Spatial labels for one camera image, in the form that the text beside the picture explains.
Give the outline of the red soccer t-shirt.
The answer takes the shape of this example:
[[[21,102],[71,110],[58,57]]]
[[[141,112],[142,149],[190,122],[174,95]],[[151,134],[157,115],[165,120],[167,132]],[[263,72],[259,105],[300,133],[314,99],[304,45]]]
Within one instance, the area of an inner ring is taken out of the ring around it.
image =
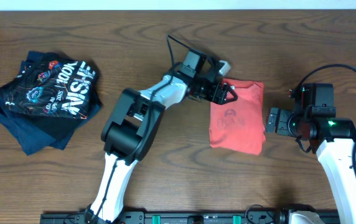
[[[234,87],[236,101],[210,104],[210,147],[258,155],[266,141],[263,122],[264,83],[224,79]]]

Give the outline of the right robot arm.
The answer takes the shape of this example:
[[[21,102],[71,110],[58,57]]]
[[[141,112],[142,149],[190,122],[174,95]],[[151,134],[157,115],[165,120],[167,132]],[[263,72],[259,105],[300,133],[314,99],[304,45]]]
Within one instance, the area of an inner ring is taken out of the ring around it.
[[[295,139],[317,156],[328,178],[341,223],[356,223],[356,128],[333,106],[299,111],[271,108],[266,131]]]

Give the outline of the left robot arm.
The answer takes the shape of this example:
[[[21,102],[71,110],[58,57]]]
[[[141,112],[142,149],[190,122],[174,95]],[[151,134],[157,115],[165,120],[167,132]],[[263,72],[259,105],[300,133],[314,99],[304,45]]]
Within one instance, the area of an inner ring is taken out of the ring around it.
[[[113,223],[119,217],[135,165],[150,150],[165,110],[186,97],[190,84],[198,84],[204,99],[218,105],[238,99],[227,83],[183,80],[172,72],[146,90],[125,89],[101,133],[105,170],[98,195],[85,210],[85,223]]]

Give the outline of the black printed t-shirt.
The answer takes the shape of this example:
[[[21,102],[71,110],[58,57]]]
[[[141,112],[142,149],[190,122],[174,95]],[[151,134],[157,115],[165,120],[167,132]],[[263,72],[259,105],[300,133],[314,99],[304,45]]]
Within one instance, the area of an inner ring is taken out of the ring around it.
[[[0,87],[5,109],[32,116],[87,119],[100,106],[96,71],[85,61],[36,62]]]

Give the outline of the navy blue folded garment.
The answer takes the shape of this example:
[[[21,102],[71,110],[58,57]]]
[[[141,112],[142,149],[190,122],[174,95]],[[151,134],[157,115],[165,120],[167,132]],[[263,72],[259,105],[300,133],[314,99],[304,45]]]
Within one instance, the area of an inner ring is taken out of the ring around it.
[[[43,53],[30,51],[27,54],[27,58],[21,62],[20,69],[16,77],[36,62],[45,60],[51,61],[57,59],[74,60],[72,58],[64,57],[53,52]],[[89,66],[91,66],[91,68],[96,71],[96,74],[99,78],[99,72],[95,67],[95,64],[93,62],[86,63],[88,63]],[[14,138],[20,144],[23,152],[29,156],[45,147],[53,147],[60,150],[65,149],[76,129],[82,127],[90,119],[92,119],[97,114],[97,112],[99,112],[100,108],[101,102],[100,106],[95,108],[95,110],[90,113],[87,119],[32,116],[12,112],[5,109],[4,100],[0,97],[0,124],[2,124],[14,136]]]

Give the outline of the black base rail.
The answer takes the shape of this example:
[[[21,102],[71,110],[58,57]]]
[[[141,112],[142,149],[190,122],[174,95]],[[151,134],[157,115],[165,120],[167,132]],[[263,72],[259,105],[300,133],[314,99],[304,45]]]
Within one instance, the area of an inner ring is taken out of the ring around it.
[[[316,210],[309,205],[294,204],[285,208],[268,208],[254,204],[246,210],[153,211],[113,208],[103,205],[79,212],[45,212],[40,223],[115,223],[115,224],[246,224],[246,223],[328,223],[339,224],[337,210]]]

